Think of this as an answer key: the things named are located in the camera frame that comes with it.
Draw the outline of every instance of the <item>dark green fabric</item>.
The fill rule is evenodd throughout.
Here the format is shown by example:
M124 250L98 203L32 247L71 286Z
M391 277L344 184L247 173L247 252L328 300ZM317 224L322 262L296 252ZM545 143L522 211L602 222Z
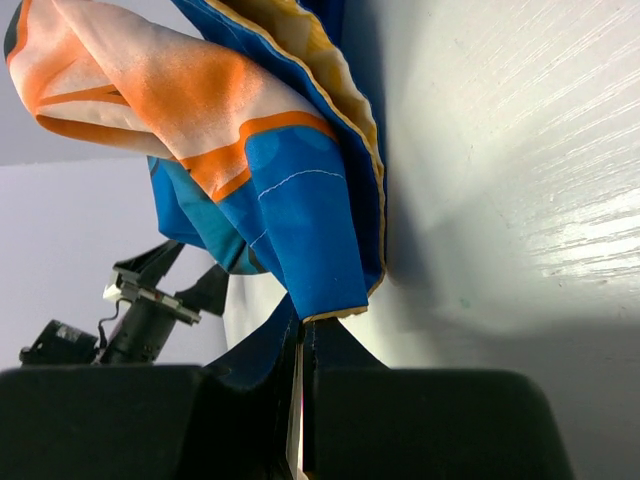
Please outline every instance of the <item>dark green fabric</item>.
M16 48L16 43L18 42L18 20L20 19L20 12L22 11L22 2L18 4L18 8L16 8L15 13L13 14L13 18L11 22L9 22L9 26L7 27L7 33L4 35L4 59L6 60L11 51Z

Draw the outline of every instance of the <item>wire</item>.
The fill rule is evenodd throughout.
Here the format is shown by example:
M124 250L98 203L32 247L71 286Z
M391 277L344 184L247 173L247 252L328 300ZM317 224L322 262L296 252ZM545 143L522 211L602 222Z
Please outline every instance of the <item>wire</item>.
M116 302L116 313L112 316L112 317L107 317L107 318L103 318L98 322L98 332L100 332L100 345L99 345L99 349L100 350L104 350L105 348L107 348L107 334L104 331L104 327L102 326L102 324L104 322L111 322L113 320L116 320L118 318L118 316L120 315L120 303L121 302L127 302L129 304L131 304L131 302L129 300L127 300L126 298L120 298L117 302Z

